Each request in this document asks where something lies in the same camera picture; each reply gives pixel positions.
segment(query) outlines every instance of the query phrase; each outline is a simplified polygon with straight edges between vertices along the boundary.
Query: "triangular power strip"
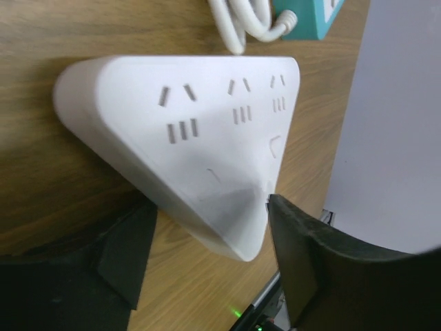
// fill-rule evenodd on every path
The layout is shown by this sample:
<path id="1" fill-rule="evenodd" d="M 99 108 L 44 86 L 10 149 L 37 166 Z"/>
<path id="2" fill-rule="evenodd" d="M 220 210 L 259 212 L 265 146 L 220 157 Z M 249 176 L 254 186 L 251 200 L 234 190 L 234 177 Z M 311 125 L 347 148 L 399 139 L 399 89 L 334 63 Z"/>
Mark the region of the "triangular power strip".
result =
<path id="1" fill-rule="evenodd" d="M 210 250 L 259 252 L 300 85 L 284 57 L 106 57 L 59 77 L 59 118 Z"/>

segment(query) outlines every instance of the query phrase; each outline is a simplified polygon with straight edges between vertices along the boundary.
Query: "white cable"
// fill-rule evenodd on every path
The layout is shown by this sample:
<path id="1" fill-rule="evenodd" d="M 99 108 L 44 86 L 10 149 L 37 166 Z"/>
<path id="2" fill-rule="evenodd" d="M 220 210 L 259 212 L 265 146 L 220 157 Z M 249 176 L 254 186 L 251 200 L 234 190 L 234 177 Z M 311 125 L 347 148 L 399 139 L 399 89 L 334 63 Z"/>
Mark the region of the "white cable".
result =
<path id="1" fill-rule="evenodd" d="M 209 0 L 209 4 L 222 40 L 235 55 L 245 51 L 246 32 L 270 42 L 290 33 L 297 24 L 296 14 L 284 10 L 271 28 L 269 0 Z"/>

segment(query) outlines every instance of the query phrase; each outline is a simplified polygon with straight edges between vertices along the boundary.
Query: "wooden table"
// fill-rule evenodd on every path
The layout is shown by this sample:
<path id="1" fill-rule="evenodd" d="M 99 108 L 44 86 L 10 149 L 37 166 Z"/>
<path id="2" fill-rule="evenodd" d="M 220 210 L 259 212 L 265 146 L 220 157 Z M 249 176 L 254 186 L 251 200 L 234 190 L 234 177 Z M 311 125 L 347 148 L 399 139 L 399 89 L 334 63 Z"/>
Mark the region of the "wooden table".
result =
<path id="1" fill-rule="evenodd" d="M 295 57 L 301 88 L 277 191 L 318 216 L 369 0 L 347 0 L 324 41 L 251 42 Z M 227 54 L 201 0 L 0 2 L 0 254 L 85 227 L 140 194 L 70 134 L 52 86 L 70 63 L 109 54 Z M 160 213 L 129 330 L 228 330 L 276 271 L 267 234 L 251 263 L 212 254 Z"/>

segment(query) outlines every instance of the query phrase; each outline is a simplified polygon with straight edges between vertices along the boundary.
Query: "teal box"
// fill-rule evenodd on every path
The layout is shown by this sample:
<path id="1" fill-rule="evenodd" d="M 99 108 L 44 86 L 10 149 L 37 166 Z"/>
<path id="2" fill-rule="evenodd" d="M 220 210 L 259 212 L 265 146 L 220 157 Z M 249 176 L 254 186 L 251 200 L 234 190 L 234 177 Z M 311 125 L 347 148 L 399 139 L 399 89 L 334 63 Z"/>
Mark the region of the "teal box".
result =
<path id="1" fill-rule="evenodd" d="M 345 0 L 272 0 L 277 16 L 292 10 L 298 18 L 297 26 L 282 39 L 323 39 Z"/>

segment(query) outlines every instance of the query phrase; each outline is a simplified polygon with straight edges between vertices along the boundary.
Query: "gray wall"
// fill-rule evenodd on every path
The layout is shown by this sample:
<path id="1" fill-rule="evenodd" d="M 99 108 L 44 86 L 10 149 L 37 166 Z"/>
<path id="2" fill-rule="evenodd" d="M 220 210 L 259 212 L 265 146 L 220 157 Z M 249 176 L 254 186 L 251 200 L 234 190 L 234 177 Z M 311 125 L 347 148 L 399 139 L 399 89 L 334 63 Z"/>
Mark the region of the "gray wall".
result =
<path id="1" fill-rule="evenodd" d="M 441 0 L 371 0 L 325 208 L 370 243 L 441 245 Z"/>

